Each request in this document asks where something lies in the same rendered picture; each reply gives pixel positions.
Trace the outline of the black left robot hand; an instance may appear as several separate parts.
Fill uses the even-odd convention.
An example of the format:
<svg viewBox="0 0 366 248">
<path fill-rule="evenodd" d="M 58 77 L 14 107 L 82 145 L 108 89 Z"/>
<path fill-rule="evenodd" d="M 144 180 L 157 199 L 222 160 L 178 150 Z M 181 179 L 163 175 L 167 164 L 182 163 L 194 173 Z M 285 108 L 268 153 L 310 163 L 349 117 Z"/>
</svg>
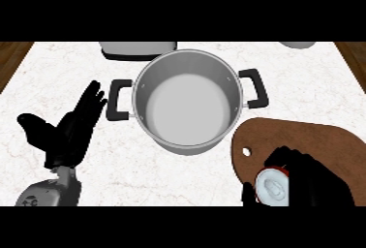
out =
<svg viewBox="0 0 366 248">
<path fill-rule="evenodd" d="M 74 168 L 82 163 L 107 102 L 101 83 L 93 80 L 74 110 L 65 114 L 57 126 L 36 114 L 20 115 L 27 142 L 46 152 L 46 169 L 60 166 Z"/>
</svg>

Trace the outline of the red can with pale lid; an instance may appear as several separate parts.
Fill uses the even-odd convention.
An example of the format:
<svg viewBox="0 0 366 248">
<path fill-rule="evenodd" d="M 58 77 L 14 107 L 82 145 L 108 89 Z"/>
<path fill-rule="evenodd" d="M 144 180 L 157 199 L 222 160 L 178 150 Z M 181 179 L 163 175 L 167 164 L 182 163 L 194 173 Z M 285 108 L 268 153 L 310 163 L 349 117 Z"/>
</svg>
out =
<svg viewBox="0 0 366 248">
<path fill-rule="evenodd" d="M 256 198 L 271 206 L 290 205 L 290 173 L 279 167 L 260 170 L 254 180 Z"/>
</svg>

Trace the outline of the brown wooden cutting board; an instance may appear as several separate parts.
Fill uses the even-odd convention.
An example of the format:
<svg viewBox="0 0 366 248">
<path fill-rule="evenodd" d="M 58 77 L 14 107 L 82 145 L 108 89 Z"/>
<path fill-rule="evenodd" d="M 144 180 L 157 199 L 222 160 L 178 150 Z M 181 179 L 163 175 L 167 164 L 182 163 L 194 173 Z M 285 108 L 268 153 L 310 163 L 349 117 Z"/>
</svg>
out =
<svg viewBox="0 0 366 248">
<path fill-rule="evenodd" d="M 328 167 L 349 185 L 355 204 L 366 206 L 366 142 L 331 125 L 260 117 L 247 120 L 232 138 L 232 164 L 241 181 L 254 183 L 265 160 L 284 145 Z"/>
</svg>

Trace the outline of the pale grey round object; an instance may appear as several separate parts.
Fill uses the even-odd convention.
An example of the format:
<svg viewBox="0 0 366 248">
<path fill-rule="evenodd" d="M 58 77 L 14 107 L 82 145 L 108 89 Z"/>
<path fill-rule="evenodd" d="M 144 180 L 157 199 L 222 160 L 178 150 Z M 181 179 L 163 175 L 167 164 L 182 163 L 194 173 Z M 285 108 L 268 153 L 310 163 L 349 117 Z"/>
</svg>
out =
<svg viewBox="0 0 366 248">
<path fill-rule="evenodd" d="M 290 48 L 306 49 L 310 48 L 316 42 L 281 42 L 281 44 Z"/>
</svg>

